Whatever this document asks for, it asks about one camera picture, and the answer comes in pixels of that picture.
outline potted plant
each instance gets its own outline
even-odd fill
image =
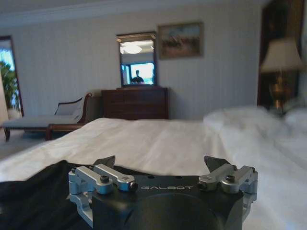
[[[2,83],[9,119],[20,117],[19,94],[15,71],[8,63],[0,61]]]

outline framed painting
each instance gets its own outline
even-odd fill
[[[202,56],[203,23],[158,26],[160,59]]]

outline metal bracket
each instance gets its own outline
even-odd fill
[[[108,194],[113,191],[113,183],[122,191],[135,191],[138,185],[134,177],[124,175],[103,164],[94,166],[94,171],[85,166],[72,169],[68,173],[70,201],[77,205],[79,215],[93,227],[93,211],[90,207],[89,197],[94,189],[99,194]]]
[[[223,164],[221,167],[214,170],[208,175],[199,177],[199,183],[202,185],[202,189],[205,191],[215,190],[217,184],[220,183],[228,174],[231,174],[234,168],[231,164]]]
[[[257,200],[258,172],[248,166],[236,170],[236,166],[224,164],[212,173],[199,177],[204,191],[215,190],[218,183],[226,193],[234,194],[241,190],[243,196],[243,221],[250,212],[251,204]]]
[[[109,176],[121,191],[135,191],[138,188],[133,176],[122,174],[104,164],[96,165],[94,167],[94,172],[100,175]]]

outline crown molding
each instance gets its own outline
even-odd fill
[[[70,5],[43,10],[0,14],[0,28],[46,23],[61,20],[98,17],[110,14],[137,12],[151,9],[169,9],[193,3],[226,0],[105,0],[95,3]]]

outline bolt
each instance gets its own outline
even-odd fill
[[[226,180],[228,180],[229,182],[235,182],[235,177],[233,175],[227,175]]]
[[[109,183],[109,177],[108,176],[101,176],[100,181],[104,184]]]
[[[139,185],[137,183],[135,183],[134,181],[132,181],[129,185],[129,191],[136,191],[138,189]]]
[[[206,183],[198,183],[198,184],[197,184],[197,187],[198,187],[200,190],[206,190],[206,189],[207,189],[207,184],[206,184]]]

